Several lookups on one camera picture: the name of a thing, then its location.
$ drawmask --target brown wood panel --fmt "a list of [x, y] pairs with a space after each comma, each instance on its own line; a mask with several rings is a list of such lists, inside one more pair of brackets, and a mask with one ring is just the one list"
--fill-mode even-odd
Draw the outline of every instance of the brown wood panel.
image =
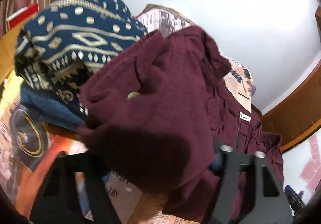
[[303, 83], [261, 117], [263, 130], [282, 136], [283, 150], [303, 141], [321, 125], [321, 61]]

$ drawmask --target clothing label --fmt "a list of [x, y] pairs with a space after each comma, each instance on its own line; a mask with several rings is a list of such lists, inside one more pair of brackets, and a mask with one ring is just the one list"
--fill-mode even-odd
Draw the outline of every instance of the clothing label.
[[243, 112], [240, 112], [240, 118], [245, 120], [245, 121], [251, 121], [251, 117], [245, 115]]

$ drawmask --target metal bolt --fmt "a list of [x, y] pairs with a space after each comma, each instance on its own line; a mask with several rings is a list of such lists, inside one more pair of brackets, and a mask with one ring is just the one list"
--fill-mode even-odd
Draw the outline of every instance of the metal bolt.
[[232, 151], [233, 151], [233, 148], [232, 148], [231, 146], [227, 146], [227, 145], [222, 145], [222, 146], [220, 147], [220, 149], [221, 149], [222, 151], [227, 151], [227, 152], [232, 152]]
[[261, 151], [256, 151], [254, 155], [258, 158], [265, 158], [265, 153]]

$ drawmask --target wooden trim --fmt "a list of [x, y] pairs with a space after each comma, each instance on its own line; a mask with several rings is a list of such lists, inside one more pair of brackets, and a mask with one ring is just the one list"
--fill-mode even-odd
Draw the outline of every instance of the wooden trim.
[[275, 112], [276, 109], [278, 109], [281, 105], [285, 104], [289, 99], [291, 99], [298, 91], [302, 89], [303, 86], [306, 85], [306, 83], [311, 79], [311, 77], [316, 73], [316, 71], [321, 66], [321, 60], [318, 62], [318, 64], [315, 66], [315, 68], [312, 70], [312, 72], [308, 75], [307, 78], [292, 92], [290, 93], [282, 102], [280, 102], [277, 106], [275, 106], [272, 110], [264, 114], [262, 117], [268, 117], [272, 113]]
[[284, 152], [289, 150], [290, 148], [295, 147], [296, 145], [304, 141], [306, 138], [310, 137], [316, 130], [320, 128], [320, 126], [321, 126], [321, 119], [318, 120], [312, 127], [307, 129], [304, 133], [296, 137], [293, 141], [290, 141], [287, 144], [283, 145], [281, 147], [281, 151]]
[[255, 111], [259, 115], [259, 117], [262, 116], [262, 112], [258, 108], [256, 108], [253, 104], [251, 104], [251, 108], [253, 111]]

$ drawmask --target pile of clothes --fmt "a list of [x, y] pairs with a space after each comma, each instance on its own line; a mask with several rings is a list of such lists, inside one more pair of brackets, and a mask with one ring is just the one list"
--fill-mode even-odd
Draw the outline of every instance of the pile of clothes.
[[[21, 104], [40, 120], [78, 132], [143, 192], [168, 194], [163, 212], [202, 221], [221, 178], [214, 145], [261, 151], [283, 184], [280, 135], [226, 86], [231, 64], [191, 25], [147, 33], [121, 0], [57, 0], [25, 24], [15, 53]], [[232, 218], [249, 211], [246, 173]]]

